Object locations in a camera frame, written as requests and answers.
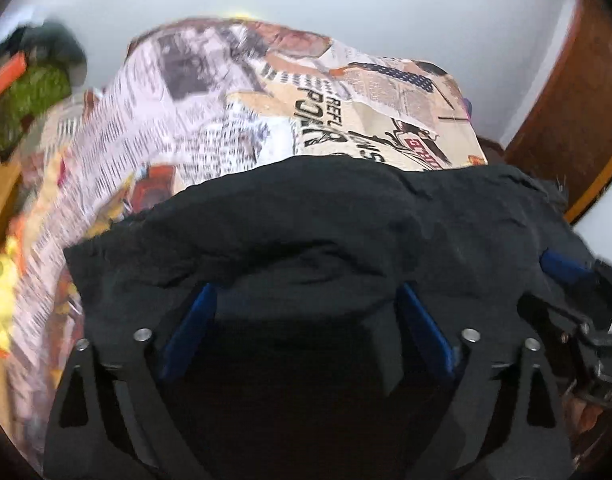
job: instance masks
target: blue gripper pad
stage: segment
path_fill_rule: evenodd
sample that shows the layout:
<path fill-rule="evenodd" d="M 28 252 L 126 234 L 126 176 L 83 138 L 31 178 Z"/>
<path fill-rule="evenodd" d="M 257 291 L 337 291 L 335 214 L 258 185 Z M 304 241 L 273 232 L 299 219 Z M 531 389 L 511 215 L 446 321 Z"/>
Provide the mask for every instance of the blue gripper pad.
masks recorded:
<path fill-rule="evenodd" d="M 455 378 L 452 348 L 409 284 L 399 294 L 400 308 L 428 371 L 442 384 Z"/>
<path fill-rule="evenodd" d="M 545 274 L 564 285 L 574 285 L 595 272 L 592 268 L 569 260 L 552 249 L 547 249 L 542 253 L 540 265 Z"/>
<path fill-rule="evenodd" d="M 217 309 L 217 293 L 207 284 L 193 302 L 188 314 L 164 347 L 159 380 L 174 381 L 183 377 L 206 335 Z"/>

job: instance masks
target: orange object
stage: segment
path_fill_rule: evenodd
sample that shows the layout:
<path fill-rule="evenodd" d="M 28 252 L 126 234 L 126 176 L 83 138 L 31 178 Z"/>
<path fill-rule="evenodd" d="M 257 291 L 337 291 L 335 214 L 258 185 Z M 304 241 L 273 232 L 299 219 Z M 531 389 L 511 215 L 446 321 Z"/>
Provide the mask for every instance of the orange object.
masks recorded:
<path fill-rule="evenodd" d="M 17 52 L 0 68 L 0 94 L 26 71 L 26 58 Z"/>

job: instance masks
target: white surface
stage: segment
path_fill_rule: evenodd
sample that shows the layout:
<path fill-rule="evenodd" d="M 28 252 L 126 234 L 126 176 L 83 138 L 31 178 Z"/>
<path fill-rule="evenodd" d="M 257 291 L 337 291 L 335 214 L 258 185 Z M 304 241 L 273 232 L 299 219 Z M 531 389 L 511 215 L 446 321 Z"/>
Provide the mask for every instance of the white surface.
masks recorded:
<path fill-rule="evenodd" d="M 70 27 L 103 86 L 130 39 L 187 16 L 247 14 L 329 34 L 368 54 L 426 59 L 452 73 L 478 134 L 499 140 L 552 48 L 566 0 L 13 0 Z"/>
<path fill-rule="evenodd" d="M 560 18 L 555 25 L 555 30 L 553 31 L 550 45 L 546 50 L 546 54 L 542 59 L 542 64 L 538 68 L 537 74 L 532 80 L 531 87 L 528 89 L 528 92 L 526 92 L 526 95 L 511 117 L 510 121 L 508 121 L 504 134 L 499 140 L 502 148 L 506 149 L 506 147 L 510 144 L 510 141 L 513 140 L 513 137 L 515 137 L 515 134 L 518 132 L 519 128 L 522 126 L 522 124 L 524 124 L 526 117 L 528 117 L 532 107 L 542 94 L 542 90 L 544 90 L 544 86 L 548 82 L 548 78 L 550 77 L 552 70 L 555 68 L 555 64 L 560 58 L 560 53 L 564 47 L 564 44 L 566 43 L 568 31 L 570 30 L 575 17 L 577 1 L 578 0 L 564 0 L 564 4 L 561 6 Z"/>
<path fill-rule="evenodd" d="M 612 182 L 604 195 L 577 222 L 575 231 L 590 250 L 612 263 Z"/>

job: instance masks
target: metal bolt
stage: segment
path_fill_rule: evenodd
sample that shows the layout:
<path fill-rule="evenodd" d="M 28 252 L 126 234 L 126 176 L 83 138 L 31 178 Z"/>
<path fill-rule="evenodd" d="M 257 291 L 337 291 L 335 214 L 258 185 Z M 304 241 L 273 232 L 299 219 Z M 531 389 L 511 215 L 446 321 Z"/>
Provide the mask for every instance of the metal bolt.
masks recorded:
<path fill-rule="evenodd" d="M 135 341 L 143 342 L 148 341 L 151 336 L 152 330 L 150 328 L 141 328 L 135 331 L 135 333 L 132 335 L 132 338 L 135 339 Z"/>
<path fill-rule="evenodd" d="M 88 339 L 83 338 L 75 343 L 75 348 L 77 349 L 78 352 L 81 352 L 82 350 L 85 350 L 86 348 L 88 348 L 89 344 L 90 343 L 88 342 Z"/>
<path fill-rule="evenodd" d="M 532 352 L 537 352 L 542 347 L 540 342 L 532 337 L 529 337 L 526 341 L 524 341 L 524 346 Z"/>
<path fill-rule="evenodd" d="M 462 330 L 462 337 L 469 343 L 476 343 L 481 339 L 481 334 L 474 328 L 465 328 Z"/>

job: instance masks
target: newspaper print bedsheet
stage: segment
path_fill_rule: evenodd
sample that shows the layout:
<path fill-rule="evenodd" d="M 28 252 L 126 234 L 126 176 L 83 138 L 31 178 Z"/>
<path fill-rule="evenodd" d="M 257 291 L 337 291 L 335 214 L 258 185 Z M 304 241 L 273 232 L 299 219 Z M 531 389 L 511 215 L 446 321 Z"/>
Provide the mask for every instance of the newspaper print bedsheet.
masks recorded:
<path fill-rule="evenodd" d="M 62 248 L 187 186 L 294 155 L 408 171 L 485 164 L 455 81 L 432 63 L 241 20 L 185 20 L 131 44 L 48 162 L 39 196 L 49 200 L 24 233 L 9 369 L 16 444 L 33 465 L 41 469 L 54 391 L 83 334 Z"/>

